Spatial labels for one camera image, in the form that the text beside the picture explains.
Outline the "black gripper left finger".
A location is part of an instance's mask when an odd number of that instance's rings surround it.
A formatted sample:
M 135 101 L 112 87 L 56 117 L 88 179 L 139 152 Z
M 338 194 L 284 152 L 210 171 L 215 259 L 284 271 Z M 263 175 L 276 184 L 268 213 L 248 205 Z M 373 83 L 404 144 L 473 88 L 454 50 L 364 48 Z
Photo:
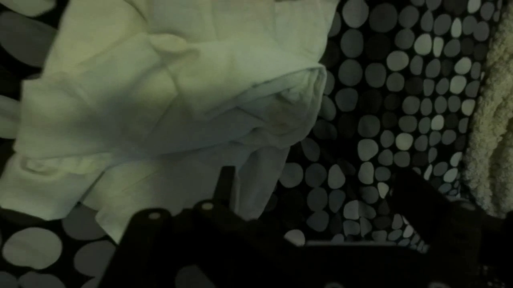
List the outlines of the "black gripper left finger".
M 220 178 L 215 187 L 213 200 L 221 203 L 226 208 L 232 207 L 232 195 L 234 195 L 234 184 L 236 184 L 236 168 L 234 167 L 223 167 L 220 171 Z

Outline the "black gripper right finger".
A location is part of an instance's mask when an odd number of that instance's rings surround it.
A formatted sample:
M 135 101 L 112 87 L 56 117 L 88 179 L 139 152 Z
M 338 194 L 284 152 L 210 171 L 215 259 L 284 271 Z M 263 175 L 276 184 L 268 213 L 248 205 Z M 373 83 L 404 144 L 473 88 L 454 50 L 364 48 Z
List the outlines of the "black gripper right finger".
M 391 205 L 433 251 L 481 248 L 484 216 L 468 202 L 446 199 L 414 170 L 398 170 Z

